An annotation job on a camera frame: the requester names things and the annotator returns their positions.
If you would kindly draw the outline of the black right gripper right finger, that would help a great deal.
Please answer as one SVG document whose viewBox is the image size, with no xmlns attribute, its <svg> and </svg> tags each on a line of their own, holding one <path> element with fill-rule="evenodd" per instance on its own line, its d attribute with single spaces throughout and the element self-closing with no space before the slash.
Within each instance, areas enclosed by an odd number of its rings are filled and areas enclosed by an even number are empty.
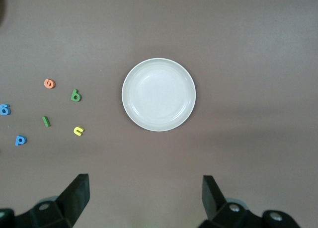
<svg viewBox="0 0 318 228">
<path fill-rule="evenodd" d="M 228 202 L 215 179 L 204 175 L 202 202 L 207 219 L 201 228 L 298 228 L 298 223 L 287 213 L 267 210 L 259 217 L 237 202 Z"/>
</svg>

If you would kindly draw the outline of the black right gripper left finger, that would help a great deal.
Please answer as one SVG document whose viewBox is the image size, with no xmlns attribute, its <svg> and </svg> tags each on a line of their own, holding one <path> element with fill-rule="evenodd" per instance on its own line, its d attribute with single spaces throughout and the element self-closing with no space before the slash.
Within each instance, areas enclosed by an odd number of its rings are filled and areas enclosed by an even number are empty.
<svg viewBox="0 0 318 228">
<path fill-rule="evenodd" d="M 55 199 L 45 199 L 27 212 L 15 215 L 1 208 L 2 228 L 72 228 L 90 199 L 89 175 L 79 174 Z"/>
</svg>

